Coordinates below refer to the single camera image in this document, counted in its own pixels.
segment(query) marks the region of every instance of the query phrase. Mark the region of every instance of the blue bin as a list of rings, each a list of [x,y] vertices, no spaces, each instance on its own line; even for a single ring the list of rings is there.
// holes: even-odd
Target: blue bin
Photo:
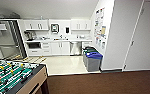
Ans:
[[[88,72],[99,71],[102,61],[102,55],[98,52],[90,52],[86,54],[87,62],[86,69]]]

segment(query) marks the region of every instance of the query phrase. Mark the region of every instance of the baseboard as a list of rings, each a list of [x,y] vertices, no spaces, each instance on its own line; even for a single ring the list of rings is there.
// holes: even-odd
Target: baseboard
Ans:
[[[101,68],[99,68],[101,73],[113,73],[113,72],[122,72],[122,69],[113,69],[113,70],[101,70]]]

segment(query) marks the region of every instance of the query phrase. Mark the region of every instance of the trash bin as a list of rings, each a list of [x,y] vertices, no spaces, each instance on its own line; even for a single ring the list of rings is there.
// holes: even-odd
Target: trash bin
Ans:
[[[99,67],[102,61],[102,55],[98,52],[90,52],[86,54],[87,62],[86,69],[88,72],[99,71]]]
[[[84,65],[85,65],[85,67],[86,67],[86,61],[87,61],[87,56],[86,56],[86,54],[87,53],[90,53],[90,52],[98,52],[95,48],[85,48],[85,49],[83,49],[83,62],[84,62]]]

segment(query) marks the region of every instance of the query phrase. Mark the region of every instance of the ceiling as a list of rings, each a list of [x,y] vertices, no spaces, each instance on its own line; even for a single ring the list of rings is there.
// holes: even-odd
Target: ceiling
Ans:
[[[21,18],[90,18],[98,0],[0,0],[0,14],[15,12]]]

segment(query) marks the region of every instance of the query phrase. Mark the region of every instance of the lower cabinet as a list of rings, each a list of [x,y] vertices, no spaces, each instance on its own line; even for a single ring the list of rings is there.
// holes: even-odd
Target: lower cabinet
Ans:
[[[42,49],[28,49],[28,56],[42,56]]]
[[[39,49],[27,49],[28,56],[70,55],[70,42],[41,43]]]
[[[41,47],[42,47],[42,55],[43,56],[51,56],[52,55],[51,44],[49,42],[41,43]]]
[[[70,55],[70,42],[52,42],[52,55]]]

